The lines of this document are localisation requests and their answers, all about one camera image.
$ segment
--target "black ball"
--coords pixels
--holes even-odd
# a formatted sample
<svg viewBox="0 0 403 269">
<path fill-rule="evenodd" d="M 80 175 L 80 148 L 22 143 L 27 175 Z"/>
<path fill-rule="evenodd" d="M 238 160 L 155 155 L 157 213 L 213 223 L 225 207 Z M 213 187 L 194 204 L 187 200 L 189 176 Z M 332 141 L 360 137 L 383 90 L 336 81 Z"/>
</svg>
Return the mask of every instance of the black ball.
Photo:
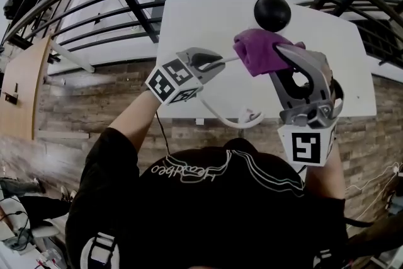
<svg viewBox="0 0 403 269">
<path fill-rule="evenodd" d="M 291 9 L 285 0 L 258 0 L 254 17 L 261 28 L 276 33 L 290 22 Z"/>
</svg>

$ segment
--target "cable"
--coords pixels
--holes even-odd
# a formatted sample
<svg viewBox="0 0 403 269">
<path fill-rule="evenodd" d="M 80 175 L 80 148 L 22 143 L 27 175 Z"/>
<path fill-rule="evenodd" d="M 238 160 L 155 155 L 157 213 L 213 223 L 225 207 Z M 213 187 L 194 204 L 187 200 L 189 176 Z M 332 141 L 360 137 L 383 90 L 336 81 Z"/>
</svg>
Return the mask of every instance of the cable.
<svg viewBox="0 0 403 269">
<path fill-rule="evenodd" d="M 400 168 L 402 167 L 402 164 L 399 165 L 398 163 L 394 163 L 394 164 L 391 165 L 391 166 L 387 166 L 386 169 L 385 169 L 385 171 L 384 171 L 381 175 L 378 175 L 377 177 L 373 178 L 372 180 L 367 181 L 367 183 L 366 183 L 362 188 L 359 188 L 359 187 L 356 186 L 356 185 L 351 185 L 351 186 L 347 187 L 346 190 L 348 190 L 348 189 L 351 188 L 351 187 L 355 187 L 355 188 L 357 188 L 357 189 L 359 189 L 359 190 L 363 190 L 371 181 L 376 180 L 377 178 L 379 178 L 379 177 L 381 177 L 382 175 L 384 175 L 384 174 L 386 173 L 386 170 L 388 170 L 388 169 L 391 168 L 391 167 L 395 167 L 396 164 L 397 164 L 397 167 L 398 167 L 398 170 L 397 170 L 397 174 L 398 174 L 399 171 L 400 171 Z M 390 182 L 397 176 L 397 174 L 393 175 L 393 177 L 386 183 L 386 185 L 384 186 L 384 188 L 382 189 L 382 191 L 380 191 L 379 194 L 377 195 L 377 197 L 375 197 L 375 200 L 365 209 L 364 212 L 361 213 L 361 215 L 360 215 L 359 217 L 357 217 L 357 218 L 355 219 L 355 221 L 359 220 L 359 219 L 371 208 L 371 206 L 372 206 L 373 204 L 375 204 L 375 202 L 378 200 L 379 196 L 386 190 L 386 187 L 387 187 L 387 186 L 390 184 Z"/>
<path fill-rule="evenodd" d="M 30 220 L 30 218 L 28 217 L 28 214 L 26 212 L 21 212 L 21 213 L 25 213 L 26 215 L 26 222 L 24 227 L 22 228 L 22 230 L 20 231 L 20 233 L 18 234 L 18 239 L 17 239 L 17 243 L 19 243 L 20 239 L 21 239 L 21 234 L 22 232 L 26 229 L 26 226 L 28 225 L 28 221 Z"/>
<path fill-rule="evenodd" d="M 307 165 L 303 165 L 303 166 L 301 167 L 301 169 L 298 171 L 298 175 L 299 175 L 300 173 L 302 173 L 302 172 L 305 170 L 306 167 L 307 167 Z"/>
<path fill-rule="evenodd" d="M 368 206 L 368 207 L 365 209 L 365 211 L 362 212 L 361 215 L 360 215 L 359 217 L 357 217 L 355 220 L 358 220 L 360 217 L 362 217 L 362 216 L 367 212 L 367 210 L 369 210 L 369 209 L 371 208 L 371 206 L 372 206 L 373 204 L 375 204 L 375 202 L 378 200 L 378 197 L 385 191 L 386 187 L 389 185 L 389 183 L 390 183 L 395 177 L 396 177 L 396 175 L 394 175 L 394 176 L 386 183 L 386 185 L 385 185 L 385 187 L 383 188 L 383 190 L 379 192 L 379 194 L 377 195 L 377 197 L 375 197 L 375 200 L 370 204 L 370 206 Z"/>
<path fill-rule="evenodd" d="M 349 225 L 355 226 L 355 227 L 371 227 L 374 224 L 374 222 L 362 222 L 362 221 L 349 219 L 348 217 L 344 218 L 344 222 L 346 224 L 349 224 Z"/>
<path fill-rule="evenodd" d="M 256 114 L 257 117 L 249 122 L 245 122 L 245 123 L 231 122 L 228 119 L 221 117 L 217 112 L 215 112 L 215 110 L 203 99 L 200 92 L 197 94 L 197 98 L 201 101 L 201 103 L 204 104 L 204 106 L 207 108 L 208 111 L 213 113 L 224 125 L 227 125 L 228 127 L 231 127 L 231 128 L 235 128 L 235 129 L 252 128 L 255 125 L 258 125 L 259 123 L 261 123 L 264 119 L 264 114 L 259 112 Z"/>
<path fill-rule="evenodd" d="M 26 239 L 26 243 L 25 243 L 25 245 L 24 245 L 24 248 L 22 248 L 22 249 L 19 250 L 19 251 L 24 251 L 24 250 L 26 249 L 26 247 L 28 246 L 28 243 L 30 242 L 29 237 L 32 237 L 32 238 L 33 238 L 31 231 L 28 231 L 28 237 L 27 237 L 27 239 Z"/>
<path fill-rule="evenodd" d="M 351 186 L 347 187 L 346 190 L 348 190 L 348 189 L 350 189 L 350 188 L 352 188 L 352 187 L 355 187 L 357 190 L 362 191 L 370 182 L 372 182 L 372 181 L 376 180 L 377 178 L 383 176 L 389 168 L 393 168 L 393 167 L 395 167 L 395 165 L 397 165 L 397 167 L 400 168 L 400 166 L 399 166 L 398 163 L 394 163 L 394 164 L 391 165 L 391 166 L 387 166 L 386 169 L 385 169 L 385 171 L 384 171 L 381 175 L 378 175 L 377 177 L 372 178 L 372 180 L 367 181 L 367 183 L 366 183 L 362 188 L 359 188 L 359 187 L 356 186 L 356 185 L 351 185 Z"/>
<path fill-rule="evenodd" d="M 2 200 L 0 200 L 0 202 L 2 202 L 2 201 L 4 201 L 4 200 L 7 200 L 7 199 L 12 199 L 12 200 L 14 200 L 15 202 L 18 202 L 18 203 L 20 203 L 20 204 L 22 204 L 19 200 L 16 200 L 15 198 L 13 198 L 12 196 L 10 196 L 10 197 L 5 197 L 5 198 L 3 198 Z"/>
<path fill-rule="evenodd" d="M 10 215 L 20 215 L 21 213 L 22 213 L 22 211 L 17 211 L 17 212 L 14 212 L 14 213 L 6 214 L 5 216 L 3 216 L 3 217 L 0 219 L 0 222 L 1 222 L 2 220 L 4 220 L 6 217 L 10 216 Z"/>
<path fill-rule="evenodd" d="M 158 112 L 156 112 L 156 115 L 157 115 L 157 120 L 159 123 L 159 128 L 161 129 L 162 135 L 164 136 L 164 139 L 165 139 L 166 152 L 167 152 L 168 156 L 170 156 L 171 153 L 169 152 L 168 140 L 166 139 L 166 136 L 165 136 L 164 127 L 162 126 L 162 123 L 159 119 Z"/>
</svg>

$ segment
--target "white cable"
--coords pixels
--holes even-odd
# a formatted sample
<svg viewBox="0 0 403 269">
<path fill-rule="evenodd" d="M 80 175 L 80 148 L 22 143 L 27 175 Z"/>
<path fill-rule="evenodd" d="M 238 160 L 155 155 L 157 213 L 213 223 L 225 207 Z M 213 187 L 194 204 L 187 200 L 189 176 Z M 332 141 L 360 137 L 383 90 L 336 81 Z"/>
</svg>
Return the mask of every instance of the white cable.
<svg viewBox="0 0 403 269">
<path fill-rule="evenodd" d="M 239 57 L 228 57 L 226 59 L 220 59 L 220 60 L 216 60 L 215 62 L 212 62 L 208 65 L 208 68 L 211 68 L 214 65 L 217 64 L 221 64 L 221 63 L 228 63 L 228 62 L 232 62 L 233 60 L 239 60 Z"/>
<path fill-rule="evenodd" d="M 351 185 L 351 186 L 347 187 L 346 190 L 350 189 L 351 187 L 355 187 L 357 190 L 362 191 L 370 182 L 372 182 L 372 181 L 376 180 L 377 178 L 383 176 L 389 168 L 393 168 L 393 167 L 395 167 L 395 165 L 397 165 L 397 167 L 399 167 L 399 163 L 394 163 L 394 164 L 391 165 L 391 166 L 387 166 L 386 169 L 385 169 L 385 171 L 384 171 L 381 175 L 379 175 L 379 176 L 377 176 L 377 177 L 375 177 L 375 178 L 372 178 L 372 180 L 367 181 L 367 183 L 366 183 L 362 188 L 359 188 L 359 187 L 356 186 L 356 185 Z"/>
<path fill-rule="evenodd" d="M 370 204 L 370 206 L 368 206 L 368 207 L 365 209 L 365 211 L 362 212 L 361 215 L 360 215 L 359 217 L 357 217 L 355 220 L 360 219 L 361 216 L 363 216 L 363 215 L 367 212 L 367 210 L 369 210 L 369 209 L 371 208 L 371 206 L 372 206 L 373 204 L 375 204 L 375 202 L 378 200 L 378 197 L 385 191 L 386 187 L 389 185 L 389 183 L 390 183 L 395 177 L 396 177 L 396 175 L 393 175 L 393 177 L 386 183 L 386 185 L 385 185 L 385 187 L 383 188 L 383 190 L 379 192 L 379 194 L 378 194 L 377 197 L 375 197 L 375 200 Z"/>
<path fill-rule="evenodd" d="M 264 114 L 259 112 L 259 116 L 252 121 L 245 122 L 245 123 L 231 122 L 228 119 L 221 117 L 217 112 L 215 112 L 215 110 L 202 98 L 202 96 L 200 95 L 200 92 L 197 94 L 197 97 L 201 101 L 201 103 L 204 104 L 204 106 L 207 108 L 208 111 L 213 113 L 224 125 L 227 125 L 228 127 L 232 127 L 235 129 L 248 129 L 248 128 L 254 127 L 255 125 L 258 125 L 264 119 Z"/>
<path fill-rule="evenodd" d="M 372 180 L 369 180 L 369 181 L 363 186 L 363 188 L 359 188 L 359 187 L 357 187 L 356 185 L 351 185 L 351 186 L 347 187 L 346 190 L 348 190 L 348 189 L 351 188 L 351 187 L 356 187 L 356 188 L 359 189 L 359 190 L 363 190 L 364 187 L 366 187 L 366 186 L 369 184 L 369 182 L 371 182 L 371 181 L 373 181 L 373 180 L 376 180 L 377 178 L 381 177 L 382 175 L 384 175 L 384 174 L 386 173 L 386 170 L 388 170 L 388 169 L 391 168 L 391 167 L 394 167 L 396 164 L 397 164 L 397 167 L 398 167 L 398 171 L 397 171 L 397 172 L 399 173 L 400 167 L 402 166 L 402 164 L 399 165 L 399 163 L 394 163 L 393 165 L 386 167 L 385 171 L 384 171 L 381 175 L 379 175 L 379 176 L 373 178 Z M 357 217 L 355 220 L 360 219 L 360 218 L 371 208 L 371 206 L 372 206 L 373 204 L 375 204 L 375 202 L 378 200 L 379 196 L 386 190 L 386 187 L 389 185 L 389 183 L 390 183 L 396 176 L 397 176 L 397 174 L 393 175 L 393 177 L 386 183 L 386 185 L 385 185 L 385 187 L 383 188 L 383 190 L 379 192 L 379 194 L 377 195 L 377 197 L 375 197 L 375 200 L 370 204 L 370 206 L 368 206 L 368 207 L 365 209 L 365 211 L 362 212 L 361 215 L 360 215 L 359 217 Z"/>
</svg>

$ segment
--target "wooden panel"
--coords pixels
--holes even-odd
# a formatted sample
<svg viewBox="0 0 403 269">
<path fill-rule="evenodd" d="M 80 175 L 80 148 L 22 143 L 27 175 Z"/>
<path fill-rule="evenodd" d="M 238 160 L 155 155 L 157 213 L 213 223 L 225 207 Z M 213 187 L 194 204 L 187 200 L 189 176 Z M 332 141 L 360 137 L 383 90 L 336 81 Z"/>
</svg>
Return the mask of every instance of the wooden panel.
<svg viewBox="0 0 403 269">
<path fill-rule="evenodd" d="M 87 134 L 85 132 L 36 130 L 35 137 L 36 138 L 54 138 L 54 139 L 89 139 L 89 134 Z"/>
<path fill-rule="evenodd" d="M 4 135 L 33 140 L 35 105 L 49 40 L 45 37 L 7 65 L 0 96 L 0 132 Z M 14 94 L 16 83 L 18 102 L 12 105 L 5 101 L 4 93 Z"/>
</svg>

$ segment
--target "purple cloth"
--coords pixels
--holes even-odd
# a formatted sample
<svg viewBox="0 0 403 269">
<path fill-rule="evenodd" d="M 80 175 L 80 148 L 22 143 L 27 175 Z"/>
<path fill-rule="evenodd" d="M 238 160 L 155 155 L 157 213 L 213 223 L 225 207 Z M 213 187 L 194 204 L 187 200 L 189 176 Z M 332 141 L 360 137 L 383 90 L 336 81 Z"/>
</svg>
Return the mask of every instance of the purple cloth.
<svg viewBox="0 0 403 269">
<path fill-rule="evenodd" d="M 290 44 L 292 42 L 279 34 L 261 29 L 245 30 L 234 38 L 234 50 L 251 76 L 271 73 L 288 69 L 290 66 L 284 62 L 274 50 L 276 44 Z M 305 49 L 302 42 L 295 46 Z"/>
</svg>

